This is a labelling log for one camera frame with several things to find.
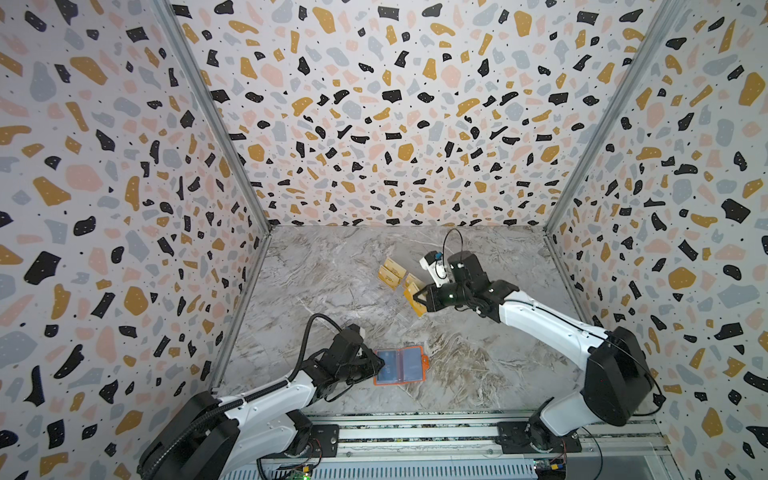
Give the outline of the orange card holder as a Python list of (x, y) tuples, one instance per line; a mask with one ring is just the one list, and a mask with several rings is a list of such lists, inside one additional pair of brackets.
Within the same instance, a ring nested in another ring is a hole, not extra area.
[(422, 346), (376, 351), (384, 366), (374, 377), (376, 386), (404, 385), (426, 380), (430, 360)]

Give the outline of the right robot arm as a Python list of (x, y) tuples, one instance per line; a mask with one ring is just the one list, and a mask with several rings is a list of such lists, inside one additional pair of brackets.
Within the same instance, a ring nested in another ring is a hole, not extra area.
[(582, 371), (580, 387), (545, 401), (528, 419), (522, 438), (533, 449), (549, 452), (595, 423), (624, 426), (652, 392), (661, 390), (637, 338), (626, 328), (589, 325), (536, 301), (508, 281), (492, 281), (468, 251), (451, 256), (430, 251), (419, 264), (432, 281), (414, 299), (427, 311), (467, 308), (545, 343)]

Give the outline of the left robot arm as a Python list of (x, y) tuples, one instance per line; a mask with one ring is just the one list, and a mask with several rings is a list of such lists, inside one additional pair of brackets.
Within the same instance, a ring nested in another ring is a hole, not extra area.
[(142, 479), (218, 479), (270, 456), (312, 457), (322, 445), (304, 408), (335, 400), (384, 366), (359, 326), (339, 328), (329, 347), (301, 352), (285, 377), (227, 397), (194, 395), (141, 454), (137, 473)]

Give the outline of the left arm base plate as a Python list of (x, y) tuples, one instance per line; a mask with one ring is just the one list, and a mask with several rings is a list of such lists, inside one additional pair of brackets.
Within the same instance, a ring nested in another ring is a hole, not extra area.
[(339, 447), (340, 426), (321, 424), (296, 428), (296, 435), (281, 452), (285, 457), (334, 458)]

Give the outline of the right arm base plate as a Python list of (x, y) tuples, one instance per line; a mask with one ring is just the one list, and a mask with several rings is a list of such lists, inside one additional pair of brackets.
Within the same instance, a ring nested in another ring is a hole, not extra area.
[(531, 426), (527, 421), (497, 424), (495, 443), (504, 454), (570, 454), (581, 453), (582, 445), (575, 433), (558, 437), (543, 424)]

